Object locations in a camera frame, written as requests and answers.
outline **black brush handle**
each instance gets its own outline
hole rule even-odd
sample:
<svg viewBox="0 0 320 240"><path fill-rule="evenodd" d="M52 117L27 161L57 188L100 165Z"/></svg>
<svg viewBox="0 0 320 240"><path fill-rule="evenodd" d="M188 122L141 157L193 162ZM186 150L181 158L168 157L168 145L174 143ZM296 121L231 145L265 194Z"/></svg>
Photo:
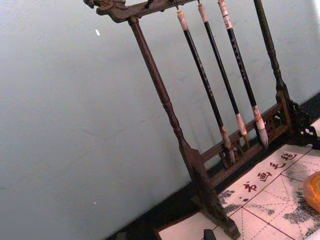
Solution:
<svg viewBox="0 0 320 240"><path fill-rule="evenodd" d="M260 28L262 31L266 51L267 51L269 58L270 58L270 61L271 61L273 74L274 74L274 77L276 80L276 89L278 91L281 91L285 88L285 83L281 77L281 71L280 71L279 63L278 63L277 56L276 56L276 50L275 50L274 42L272 40L271 33L269 30L264 7L261 3L261 0L254 0L254 6L255 6L256 13L258 15L258 19L259 19Z"/></svg>
<svg viewBox="0 0 320 240"><path fill-rule="evenodd" d="M244 62L243 62L241 54L240 54L240 50L239 50L239 47L238 47L238 44L237 44L237 40L236 40L236 36L235 36L234 30L232 28L232 23L231 23L231 20L230 20L230 16L228 14L228 10L227 10L227 6L226 6L225 0L218 0L218 5L219 5L220 10L221 10L221 14L222 14L222 17L223 17L223 20L224 20L225 28L226 28L226 30L228 32L228 35L229 35L231 46L232 46L236 62L238 64L238 67L239 67L239 70L240 70L240 73L241 73L241 77L242 77L242 80L243 80L247 95L248 95L249 100L250 100L250 104L251 104L252 107L255 107L257 105L257 103L256 103L256 100L255 100L255 96L254 96L254 93L252 91L252 88L250 86L250 82L249 82L249 79L248 79L248 75L247 75L247 72L246 72L246 68L245 68Z"/></svg>
<svg viewBox="0 0 320 240"><path fill-rule="evenodd" d="M239 67L239 70L240 70L240 73L241 73L241 77L242 77L246 92L247 92L249 100L250 100L250 104L251 104L252 107L254 107L254 106L257 105L257 103L256 103L255 96L254 96L254 93L252 91L252 88L251 88L251 85L250 85L250 82L249 82L249 78L248 78L248 75L247 75L247 72L246 72L245 64L244 64L244 62L242 60L242 57L241 57L241 54L240 54L240 50L239 50L239 47L238 47L238 44L237 44L237 40L236 40L236 36L235 36L234 30L232 28L229 28L227 30L227 32L228 32L228 35L229 35L231 46L232 46L236 62L238 64L238 67Z"/></svg>
<svg viewBox="0 0 320 240"><path fill-rule="evenodd" d="M232 89L230 87L230 83L229 83L229 80L228 80L224 65L223 65L222 60L221 60L221 57L220 57L220 54L219 54L219 51L218 51L218 48L217 48L217 45L216 45L215 38L214 38L214 36L212 34L209 22L206 21L204 23L204 26L205 26L206 32L208 34L208 37L209 37L209 40L210 40L210 43L211 43L211 46L212 46L216 61L218 63L218 66L219 66L219 69L220 69L220 72L221 72L221 75L222 75L226 90L228 92L228 95L229 95L229 98L230 98L234 113L237 115L237 114L239 114L238 106L237 106L234 94L232 92Z"/></svg>
<svg viewBox="0 0 320 240"><path fill-rule="evenodd" d="M222 119L221 119L221 116L220 116L220 113L219 113L219 110L218 110L218 106L217 106L216 100L214 98L214 94L213 94L213 92L211 90L207 75L206 75L204 67L203 67L203 65L201 63L198 51L197 51L196 46L195 46L195 43L194 43L194 41L193 41L193 39L191 37L190 31L188 29L184 30L183 32L184 32L184 36L186 38L186 41L188 42L188 45L190 47L193 59L194 59L195 64L196 64L196 67L198 68L199 74L201 76L201 79L202 79L206 94L208 95L208 98L209 98L209 101L210 101L214 116L215 116L216 121L218 123L218 126L219 126L219 128L222 128L224 126L224 124L222 122Z"/></svg>

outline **white brush ferrule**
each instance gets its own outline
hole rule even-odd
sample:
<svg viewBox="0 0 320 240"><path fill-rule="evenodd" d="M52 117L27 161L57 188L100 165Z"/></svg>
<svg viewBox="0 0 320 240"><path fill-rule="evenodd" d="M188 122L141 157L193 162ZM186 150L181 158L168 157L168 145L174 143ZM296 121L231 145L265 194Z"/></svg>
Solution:
<svg viewBox="0 0 320 240"><path fill-rule="evenodd" d="M181 27L183 29L183 31L188 30L188 24L187 21L185 19L185 14L184 11L182 11L181 9L179 9L178 11L176 11L179 22L181 24Z"/></svg>
<svg viewBox="0 0 320 240"><path fill-rule="evenodd" d="M256 123L256 127L261 130L265 128L265 123L264 120L261 117L260 111L258 109L258 106L253 106L252 107L253 115L254 115L254 120Z"/></svg>
<svg viewBox="0 0 320 240"><path fill-rule="evenodd" d="M228 136L228 132L224 126L220 128L221 137L223 139L224 146L229 150L231 148L231 142Z"/></svg>
<svg viewBox="0 0 320 240"><path fill-rule="evenodd" d="M198 10L199 10L199 13L201 15L203 23L208 22L207 13L206 13L205 7L203 6L202 3L198 4Z"/></svg>
<svg viewBox="0 0 320 240"><path fill-rule="evenodd" d="M235 115L235 117L236 117L236 122L238 123L238 127L239 127L241 135L242 136L246 135L247 134L247 129L246 129L246 126L244 124L244 121L242 120L242 117L241 117L240 113Z"/></svg>
<svg viewBox="0 0 320 240"><path fill-rule="evenodd" d="M227 6L226 6L226 2L225 0L218 0L218 4L221 10L221 14L224 20L224 24L225 24L225 28L228 29L232 29L232 23L227 11Z"/></svg>

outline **calligraphy brush rack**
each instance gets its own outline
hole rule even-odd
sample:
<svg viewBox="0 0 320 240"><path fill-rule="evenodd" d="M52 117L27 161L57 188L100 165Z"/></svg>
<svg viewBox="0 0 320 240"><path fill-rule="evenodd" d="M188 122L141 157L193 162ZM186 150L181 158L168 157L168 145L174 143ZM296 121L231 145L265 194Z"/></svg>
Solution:
<svg viewBox="0 0 320 240"><path fill-rule="evenodd" d="M159 11L163 12L172 7L178 8L178 6L192 1L195 0L148 0L147 2L126 6L124 0L84 0L91 8L97 6L96 13L98 15L109 15L116 23L129 23L157 94L177 137L179 150L186 168L192 181L195 183L202 211L215 224L220 225L227 235L232 239L236 239L240 235L238 228L235 222L226 215L222 205L219 203L214 187L250 161L252 157L263 151L265 147L258 137L256 137L258 140L252 140L250 144L242 145L240 140L243 136L237 130L229 136L231 147L227 148L224 141L221 141L203 153L191 148L184 138L168 92L139 25L139 19L145 15ZM282 80L276 51L261 0L253 1L276 80L276 104L261 114L268 142L272 143L282 134L287 134L292 142L297 145L311 144L314 149L320 149L320 138L317 136L314 127L310 126L310 117L299 108L297 103L290 99L287 86ZM259 130L254 119L247 123L245 128L247 132L255 129L257 136L259 135ZM230 159L230 154L228 154L230 149L234 153L234 159L232 160ZM224 169L213 176L209 176L204 164L218 155L222 159Z"/></svg>

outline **brush bristles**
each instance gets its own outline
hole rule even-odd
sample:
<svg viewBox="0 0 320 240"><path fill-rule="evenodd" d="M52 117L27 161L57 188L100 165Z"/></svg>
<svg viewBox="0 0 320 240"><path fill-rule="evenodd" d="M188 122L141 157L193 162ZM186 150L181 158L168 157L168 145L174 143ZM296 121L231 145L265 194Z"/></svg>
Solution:
<svg viewBox="0 0 320 240"><path fill-rule="evenodd" d="M262 144L267 148L269 143L268 143L267 131L265 128L259 129L259 136L260 136L260 140L261 140Z"/></svg>
<svg viewBox="0 0 320 240"><path fill-rule="evenodd" d="M244 140L244 142L245 142L245 145L246 145L247 147L250 147L248 134L243 135L242 137L243 137L243 140Z"/></svg>
<svg viewBox="0 0 320 240"><path fill-rule="evenodd" d="M235 153L234 153L233 150L230 150L230 151L229 151L229 157L230 157L230 159L231 159L231 163L232 163L232 164L235 164L235 163L236 163L236 157L235 157Z"/></svg>

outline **calligraphy brush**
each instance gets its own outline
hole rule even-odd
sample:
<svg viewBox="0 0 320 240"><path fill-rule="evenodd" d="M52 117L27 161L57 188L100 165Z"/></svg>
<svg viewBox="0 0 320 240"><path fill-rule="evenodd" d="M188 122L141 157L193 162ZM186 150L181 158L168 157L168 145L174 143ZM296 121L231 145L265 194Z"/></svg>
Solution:
<svg viewBox="0 0 320 240"><path fill-rule="evenodd" d="M234 52L236 61L238 63L238 67L239 67L239 70L240 70L240 73L241 73L241 76L242 76L242 80L243 80L246 92L248 94L248 97L249 97L249 100L250 100L250 104L252 106L252 111L253 111L253 115L254 115L254 119L255 119L255 124L256 124L256 127L258 129L260 140L261 140L262 144L265 147L267 147L268 146L268 135L267 135L267 131L266 131L266 128L265 128L265 123L264 123L264 120L261 117L260 111L258 109L256 100L255 100L254 93L253 93L252 88L250 86L250 82L249 82L249 79L248 79L248 76L247 76L245 65L244 65L244 62L243 62L241 54L240 54L240 50L239 50L239 47L238 47L238 44L237 44L237 40L236 40L236 37L235 37L235 34L234 34L234 30L232 28L232 24L231 24L231 21L230 21L230 16L228 15L228 11L227 11L227 6L226 6L226 3L225 3L225 0L218 0L218 4L220 6L220 10L221 10L221 13L222 13L224 24L225 24L226 30L228 32L228 35L229 35L229 39L230 39L230 42L231 42L231 45L232 45L232 48L233 48L233 52Z"/></svg>
<svg viewBox="0 0 320 240"><path fill-rule="evenodd" d="M213 94L213 92L211 90L211 87L210 87L209 81L207 79L204 67L203 67L203 65L201 63L201 60L200 60L200 57L199 57L199 54L198 54L198 51L196 49L196 46L194 44L194 41L193 41L193 39L191 37L191 34L190 34L190 31L188 29L188 25L187 25L187 22L186 22L186 19L185 19L185 16L184 16L184 12L181 9L179 9L178 4L177 4L177 2L175 0L174 0L174 3L175 3L175 6L177 8L177 12L176 12L177 13L177 17L178 17L178 19L180 21L181 27L182 27L183 32L184 32L184 36L185 36L186 41L188 42L188 45L190 47L193 59L195 61L195 64L196 64L196 66L198 68L198 71L199 71L199 74L201 76L201 79L202 79L206 94L208 95L208 98L209 98L209 101L210 101L210 104L211 104L215 119L216 119L216 121L218 123L219 130L220 130L220 133L221 133L221 136L222 136L222 139L223 139L224 146L228 149L229 158L231 159L231 162L234 164L236 162L236 159L235 159L235 154L234 154L234 151L232 149L232 145L231 145L231 142L230 142L230 139L229 139L229 136L228 136L228 132L227 132L227 130L226 130L226 128L225 128L225 126L224 126L224 124L222 122L222 119L221 119L221 116L220 116L220 113L219 113L219 110L218 110L218 106L217 106L217 103L216 103L215 98L214 98L214 94Z"/></svg>
<svg viewBox="0 0 320 240"><path fill-rule="evenodd" d="M248 139L246 126L244 124L244 121L242 120L242 117L241 117L240 113L239 113L238 106L237 106L234 94L233 94L233 92L231 90L231 87L230 87L230 84L229 84L229 80L228 80L224 65L223 65L222 60L220 58L220 54L219 54L219 51L218 51L218 48L217 48L217 45L216 45L215 38L214 38L214 36L213 36L213 34L211 32L211 28L210 28L210 25L209 25L209 22L208 22L208 18L207 18L205 7L204 7L203 4L200 3L200 0L198 0L198 10L199 10L199 13L201 15L202 21L204 23L206 32L208 34L208 37L209 37L209 40L210 40L210 43L211 43L211 46L212 46L216 61L218 63L218 66L219 66L219 69L220 69L220 72L221 72L221 75L222 75L226 90L228 92L228 95L229 95L229 98L230 98L230 101L231 101L231 104L232 104L232 107L233 107L233 110L234 110L234 113L235 113L236 121L238 123L238 127L239 127L239 130L240 130L240 133L243 136L245 144L249 147L249 139Z"/></svg>

